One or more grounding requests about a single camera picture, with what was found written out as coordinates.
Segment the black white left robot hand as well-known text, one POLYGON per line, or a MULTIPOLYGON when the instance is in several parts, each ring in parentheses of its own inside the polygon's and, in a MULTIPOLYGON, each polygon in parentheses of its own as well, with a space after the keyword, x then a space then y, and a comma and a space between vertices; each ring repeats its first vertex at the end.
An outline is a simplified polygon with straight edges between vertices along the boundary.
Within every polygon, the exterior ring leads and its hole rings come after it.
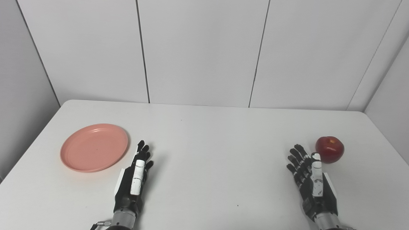
POLYGON ((137 216, 142 211, 142 192, 154 161, 150 160, 149 146, 141 140, 137 145, 131 165, 121 169, 114 189, 114 212, 131 211, 137 216))

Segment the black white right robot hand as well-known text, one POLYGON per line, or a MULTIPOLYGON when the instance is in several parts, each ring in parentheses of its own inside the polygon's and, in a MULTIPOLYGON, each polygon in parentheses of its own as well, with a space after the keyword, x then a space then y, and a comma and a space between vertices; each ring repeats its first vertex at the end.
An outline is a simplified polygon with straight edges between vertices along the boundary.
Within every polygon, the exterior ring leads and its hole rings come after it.
POLYGON ((313 221, 321 213, 338 215, 336 196, 323 173, 320 154, 309 155, 299 144, 289 152, 286 167, 300 192, 305 215, 313 221))

